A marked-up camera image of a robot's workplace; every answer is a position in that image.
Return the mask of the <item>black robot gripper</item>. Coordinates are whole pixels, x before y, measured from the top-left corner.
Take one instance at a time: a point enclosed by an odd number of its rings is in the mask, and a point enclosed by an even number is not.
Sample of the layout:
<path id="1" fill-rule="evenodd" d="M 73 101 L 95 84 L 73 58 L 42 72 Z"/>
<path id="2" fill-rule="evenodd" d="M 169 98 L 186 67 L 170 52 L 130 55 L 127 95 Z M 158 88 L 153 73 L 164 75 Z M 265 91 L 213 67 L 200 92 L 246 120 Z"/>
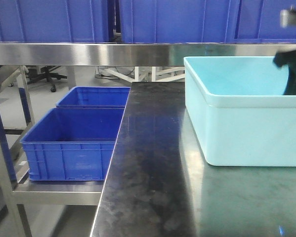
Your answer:
<path id="1" fill-rule="evenodd" d="M 281 10 L 280 25 L 283 28 L 296 26 L 296 9 L 293 6 Z M 278 68 L 288 66 L 289 75 L 284 95 L 296 95 L 296 50 L 276 52 L 273 63 Z"/>

